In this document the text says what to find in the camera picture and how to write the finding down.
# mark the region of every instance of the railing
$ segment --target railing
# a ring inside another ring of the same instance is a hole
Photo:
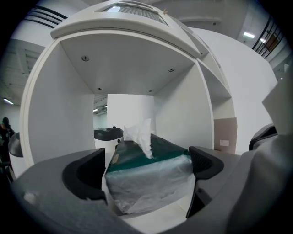
[[[281,29],[270,16],[264,30],[252,49],[262,57],[267,58],[279,45],[283,37],[284,35],[281,32]]]
[[[63,20],[67,19],[67,17],[54,10],[37,5],[31,9],[24,19],[55,28]]]

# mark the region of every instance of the ceiling light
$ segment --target ceiling light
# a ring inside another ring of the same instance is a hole
[[[9,100],[8,100],[8,99],[6,99],[6,98],[3,98],[3,100],[4,100],[6,103],[8,103],[8,104],[14,105],[14,103],[13,103],[13,102],[9,101]]]
[[[248,33],[248,32],[245,32],[243,35],[244,35],[244,36],[247,36],[247,37],[255,38],[254,35],[252,35],[252,34],[250,34],[250,33]]]

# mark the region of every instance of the tissue box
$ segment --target tissue box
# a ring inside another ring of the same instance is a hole
[[[106,171],[109,192],[123,213],[154,211],[184,197],[192,186],[188,150],[151,135],[153,158],[121,141]]]

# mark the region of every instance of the screw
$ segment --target screw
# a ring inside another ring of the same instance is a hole
[[[87,56],[82,56],[81,59],[82,59],[83,61],[85,61],[85,62],[87,62],[88,60],[90,60],[89,57],[87,57]]]

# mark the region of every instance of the person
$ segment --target person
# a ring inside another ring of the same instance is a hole
[[[10,138],[15,134],[12,130],[9,119],[4,117],[2,120],[2,124],[0,125],[0,137],[2,138],[0,141],[0,155],[2,162],[10,162],[9,151],[8,151],[8,143]]]

